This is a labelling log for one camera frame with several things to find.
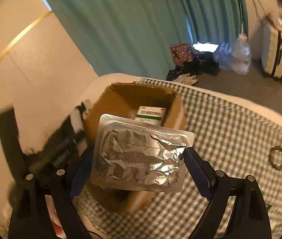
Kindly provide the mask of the green small packet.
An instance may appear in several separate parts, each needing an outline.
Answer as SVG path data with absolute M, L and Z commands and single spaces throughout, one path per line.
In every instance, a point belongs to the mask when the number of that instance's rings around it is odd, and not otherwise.
M 265 202 L 265 207 L 266 207 L 266 211 L 268 212 L 271 209 L 272 205 Z

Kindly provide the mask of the patterned dark red bag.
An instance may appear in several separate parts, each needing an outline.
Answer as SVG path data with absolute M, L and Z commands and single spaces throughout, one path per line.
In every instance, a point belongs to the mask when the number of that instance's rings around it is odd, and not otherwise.
M 194 60 L 191 45 L 188 43 L 170 46 L 170 54 L 175 66 L 182 66 L 184 63 Z

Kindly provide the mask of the white mattress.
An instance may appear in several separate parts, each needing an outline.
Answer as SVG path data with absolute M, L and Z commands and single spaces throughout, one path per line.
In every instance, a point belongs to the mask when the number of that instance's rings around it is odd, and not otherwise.
M 75 104 L 78 105 L 82 101 L 88 99 L 90 102 L 95 103 L 101 94 L 103 93 L 104 89 L 110 86 L 113 83 L 137 83 L 141 81 L 143 77 L 138 77 L 134 75 L 128 75 L 123 73 L 112 73 L 106 74 L 101 77 L 98 77 L 96 80 L 92 81 L 87 89 L 80 95 L 80 97 L 76 100 Z M 189 88 L 193 91 L 200 91 L 212 96 L 221 98 L 223 100 L 229 101 L 231 103 L 240 105 L 241 107 L 245 107 L 256 114 L 263 116 L 264 118 L 269 119 L 270 121 L 276 123 L 277 125 L 282 127 L 282 115 L 278 112 L 262 106 L 260 104 L 254 103 L 251 100 L 244 99 L 241 97 L 230 96 L 228 94 L 215 92 L 212 90 L 207 90 L 205 88 L 199 88 L 189 85 L 184 85 L 184 87 Z

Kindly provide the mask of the teal curtain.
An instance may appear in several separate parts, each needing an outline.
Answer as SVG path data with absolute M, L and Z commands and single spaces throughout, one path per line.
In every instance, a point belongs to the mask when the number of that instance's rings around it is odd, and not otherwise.
M 44 0 L 98 75 L 163 79 L 177 44 L 248 33 L 245 0 Z

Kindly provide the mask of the pack of water bottles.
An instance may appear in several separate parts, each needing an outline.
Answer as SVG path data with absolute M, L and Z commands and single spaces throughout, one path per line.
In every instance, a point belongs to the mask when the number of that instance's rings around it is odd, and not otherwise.
M 213 61 L 216 62 L 220 69 L 225 71 L 231 71 L 232 66 L 230 63 L 232 45 L 229 43 L 220 44 L 213 53 Z

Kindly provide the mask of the white sneakers pair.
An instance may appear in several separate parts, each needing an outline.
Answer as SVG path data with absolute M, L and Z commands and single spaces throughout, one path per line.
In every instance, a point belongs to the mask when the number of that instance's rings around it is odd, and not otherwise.
M 196 75 L 191 75 L 190 73 L 182 74 L 178 76 L 174 82 L 181 83 L 184 85 L 192 86 L 198 81 L 198 77 Z

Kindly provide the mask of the brown cardboard box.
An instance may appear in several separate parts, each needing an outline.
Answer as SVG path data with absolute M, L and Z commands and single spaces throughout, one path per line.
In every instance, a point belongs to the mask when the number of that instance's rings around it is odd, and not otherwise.
M 102 114 L 129 118 L 136 115 L 140 106 L 165 108 L 162 125 L 168 128 L 185 129 L 186 117 L 181 96 L 172 88 L 138 83 L 114 83 L 101 94 L 88 110 L 84 129 L 88 145 L 95 143 L 99 119 Z M 142 210 L 148 205 L 154 192 L 134 192 L 101 188 L 86 182 L 92 196 L 109 212 L 129 214 Z

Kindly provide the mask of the silver foil blister pack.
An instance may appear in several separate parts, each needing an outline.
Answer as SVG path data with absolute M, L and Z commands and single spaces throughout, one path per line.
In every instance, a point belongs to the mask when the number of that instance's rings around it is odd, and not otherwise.
M 178 193 L 186 174 L 183 154 L 194 138 L 193 132 L 103 114 L 91 183 L 119 190 Z

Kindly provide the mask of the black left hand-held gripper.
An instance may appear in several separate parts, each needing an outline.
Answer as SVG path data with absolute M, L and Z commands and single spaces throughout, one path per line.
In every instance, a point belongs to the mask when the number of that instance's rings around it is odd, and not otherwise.
M 0 141 L 14 185 L 9 193 L 12 208 L 41 207 L 50 195 L 56 208 L 73 207 L 91 172 L 92 149 L 86 143 L 84 103 L 77 106 L 50 136 L 42 151 L 25 155 L 19 143 L 14 108 L 0 113 Z

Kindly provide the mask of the green white medicine box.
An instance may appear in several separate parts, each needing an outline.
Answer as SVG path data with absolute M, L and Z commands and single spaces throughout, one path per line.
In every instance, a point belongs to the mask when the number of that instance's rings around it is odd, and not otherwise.
M 165 108 L 140 106 L 137 110 L 135 120 L 149 123 L 151 125 L 161 126 L 166 113 Z

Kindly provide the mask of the checkered green grey cloth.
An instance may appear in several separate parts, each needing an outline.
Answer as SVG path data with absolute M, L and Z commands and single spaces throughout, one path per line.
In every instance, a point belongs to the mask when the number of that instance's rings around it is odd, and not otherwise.
M 255 112 L 181 84 L 157 81 L 182 96 L 186 129 L 194 147 L 215 169 L 232 177 L 253 175 L 272 205 L 268 211 L 273 238 L 282 236 L 282 127 Z M 84 221 L 107 238 L 188 238 L 207 201 L 190 176 L 176 194 L 159 193 L 143 210 L 119 215 L 103 208 L 84 189 L 75 201 Z

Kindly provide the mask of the large clear water bottle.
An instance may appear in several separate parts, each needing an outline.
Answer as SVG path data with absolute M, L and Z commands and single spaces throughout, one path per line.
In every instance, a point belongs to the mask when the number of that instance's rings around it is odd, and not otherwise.
M 241 75 L 248 74 L 251 65 L 251 47 L 243 23 L 237 39 L 232 44 L 230 63 L 233 72 Z

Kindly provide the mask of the white suitcase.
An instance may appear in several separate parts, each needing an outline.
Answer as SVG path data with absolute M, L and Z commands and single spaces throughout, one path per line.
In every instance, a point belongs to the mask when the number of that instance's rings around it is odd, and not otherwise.
M 261 63 L 270 77 L 282 78 L 282 32 L 268 21 L 263 25 Z

